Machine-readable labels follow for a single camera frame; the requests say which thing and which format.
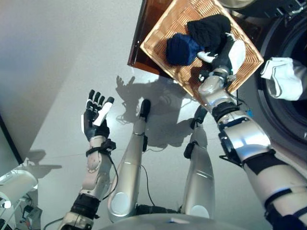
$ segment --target silver robot leg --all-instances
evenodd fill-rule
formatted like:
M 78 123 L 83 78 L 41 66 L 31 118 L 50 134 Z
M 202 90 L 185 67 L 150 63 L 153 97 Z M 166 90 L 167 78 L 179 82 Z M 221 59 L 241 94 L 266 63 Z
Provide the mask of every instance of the silver robot leg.
M 207 152 L 207 137 L 201 124 L 205 115 L 205 109 L 199 107 L 191 124 L 194 131 L 184 154 L 190 159 L 190 168 L 181 213 L 212 219 L 215 205 L 214 177 Z
M 118 185 L 108 200 L 109 218 L 112 222 L 117 222 L 135 214 L 139 194 L 144 139 L 146 141 L 144 133 L 149 110 L 150 101 L 144 100 L 140 117 L 134 123 L 129 144 L 118 166 Z

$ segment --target washing machine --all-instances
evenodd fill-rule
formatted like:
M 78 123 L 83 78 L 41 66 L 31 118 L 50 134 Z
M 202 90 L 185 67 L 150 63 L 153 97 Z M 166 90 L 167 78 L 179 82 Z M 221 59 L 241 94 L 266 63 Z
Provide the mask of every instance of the washing machine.
M 266 62 L 291 57 L 307 65 L 307 12 L 305 0 L 220 0 L 257 28 L 250 36 Z M 264 64 L 239 89 L 273 146 L 296 162 L 307 162 L 307 100 L 274 99 L 267 80 L 260 77 Z

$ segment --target white cylinder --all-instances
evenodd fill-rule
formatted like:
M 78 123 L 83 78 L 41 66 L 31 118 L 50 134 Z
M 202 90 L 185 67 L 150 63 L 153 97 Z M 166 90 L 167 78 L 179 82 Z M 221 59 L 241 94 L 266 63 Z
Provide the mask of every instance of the white cylinder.
M 37 179 L 25 170 L 13 170 L 11 175 L 3 176 L 0 180 L 0 198 L 13 205 L 26 193 L 37 189 Z

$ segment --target woven basket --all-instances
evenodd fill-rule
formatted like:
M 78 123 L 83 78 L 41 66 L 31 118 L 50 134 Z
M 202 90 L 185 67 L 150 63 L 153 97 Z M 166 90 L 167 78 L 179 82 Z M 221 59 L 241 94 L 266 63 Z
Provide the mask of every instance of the woven basket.
M 263 63 L 263 58 L 240 26 L 217 0 L 173 0 L 141 44 L 141 49 L 201 104 L 203 102 L 198 93 L 200 86 L 198 74 L 201 69 L 206 69 L 206 66 L 198 58 L 189 66 L 170 65 L 165 56 L 166 41 L 175 33 L 187 34 L 187 22 L 215 14 L 223 14 L 229 18 L 232 33 L 236 39 L 244 41 L 246 46 L 245 61 L 237 73 L 237 79 L 229 88 L 229 91 L 233 92 L 256 71 Z

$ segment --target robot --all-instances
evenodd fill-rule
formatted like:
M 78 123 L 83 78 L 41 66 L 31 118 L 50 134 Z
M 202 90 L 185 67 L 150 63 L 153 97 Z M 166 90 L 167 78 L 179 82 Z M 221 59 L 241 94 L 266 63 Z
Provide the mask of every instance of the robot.
M 87 174 L 70 212 L 59 230 L 90 230 L 101 201 L 108 198 L 109 218 L 113 225 L 104 230 L 239 230 L 218 223 L 214 217 L 214 178 L 206 150 L 202 122 L 207 112 L 215 118 L 225 155 L 221 158 L 242 167 L 265 209 L 265 218 L 274 230 L 305 229 L 307 226 L 307 180 L 291 165 L 275 157 L 265 131 L 234 103 L 227 87 L 242 65 L 245 50 L 231 37 L 221 54 L 211 59 L 213 70 L 200 75 L 200 106 L 191 123 L 193 134 L 184 156 L 190 168 L 180 210 L 137 204 L 142 152 L 146 150 L 145 127 L 150 101 L 144 100 L 135 122 L 130 142 L 109 189 L 109 172 L 115 165 L 111 151 L 116 148 L 108 139 L 106 115 L 113 98 L 103 105 L 104 97 L 89 94 L 83 115 L 82 130 L 90 148 L 86 152 Z

